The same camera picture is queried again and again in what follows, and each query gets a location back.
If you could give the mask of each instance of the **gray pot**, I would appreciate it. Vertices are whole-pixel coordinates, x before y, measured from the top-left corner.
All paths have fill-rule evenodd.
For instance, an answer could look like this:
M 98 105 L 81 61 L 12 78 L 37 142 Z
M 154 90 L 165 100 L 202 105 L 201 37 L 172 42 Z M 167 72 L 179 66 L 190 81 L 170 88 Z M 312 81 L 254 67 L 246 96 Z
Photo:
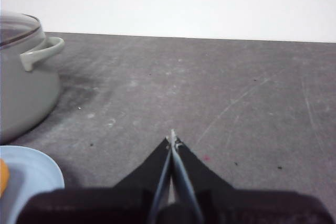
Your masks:
M 1 11 L 0 144 L 40 122 L 56 105 L 58 74 L 43 64 L 64 47 L 61 38 L 46 37 L 35 17 Z

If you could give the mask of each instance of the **pot handle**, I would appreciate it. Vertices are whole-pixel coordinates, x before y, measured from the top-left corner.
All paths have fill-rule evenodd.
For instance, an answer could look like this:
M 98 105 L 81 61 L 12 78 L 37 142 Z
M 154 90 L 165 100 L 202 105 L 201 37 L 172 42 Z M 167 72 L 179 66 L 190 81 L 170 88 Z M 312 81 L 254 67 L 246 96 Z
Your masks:
M 33 64 L 48 59 L 49 57 L 58 54 L 64 47 L 64 40 L 58 37 L 45 38 L 40 44 L 20 54 L 20 59 L 24 69 L 27 72 L 33 70 Z

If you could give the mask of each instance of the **concrete surface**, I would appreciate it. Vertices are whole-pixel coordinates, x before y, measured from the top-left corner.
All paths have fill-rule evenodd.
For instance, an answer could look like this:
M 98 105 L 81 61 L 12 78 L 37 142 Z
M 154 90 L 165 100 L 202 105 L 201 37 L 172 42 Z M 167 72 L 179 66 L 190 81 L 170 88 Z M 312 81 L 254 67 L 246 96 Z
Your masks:
M 319 197 L 336 216 L 336 44 L 49 33 L 63 91 L 13 145 L 67 187 L 113 186 L 174 128 L 238 188 Z

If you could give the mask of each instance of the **light blue plate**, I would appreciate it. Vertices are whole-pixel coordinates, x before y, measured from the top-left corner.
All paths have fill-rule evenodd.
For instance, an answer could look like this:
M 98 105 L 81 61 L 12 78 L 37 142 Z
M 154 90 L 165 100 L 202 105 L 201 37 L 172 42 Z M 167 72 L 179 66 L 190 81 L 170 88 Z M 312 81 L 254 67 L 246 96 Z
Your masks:
M 60 168 L 43 152 L 22 146 L 0 146 L 0 158 L 10 172 L 7 188 L 0 198 L 1 224 L 14 224 L 31 196 L 64 188 Z

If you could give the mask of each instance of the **white wall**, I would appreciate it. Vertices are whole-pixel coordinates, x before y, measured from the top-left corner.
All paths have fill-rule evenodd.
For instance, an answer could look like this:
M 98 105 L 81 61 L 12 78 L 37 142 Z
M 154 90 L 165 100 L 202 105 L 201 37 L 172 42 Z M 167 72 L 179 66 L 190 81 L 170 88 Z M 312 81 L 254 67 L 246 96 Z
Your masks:
M 336 42 L 336 0 L 1 0 L 44 30 Z

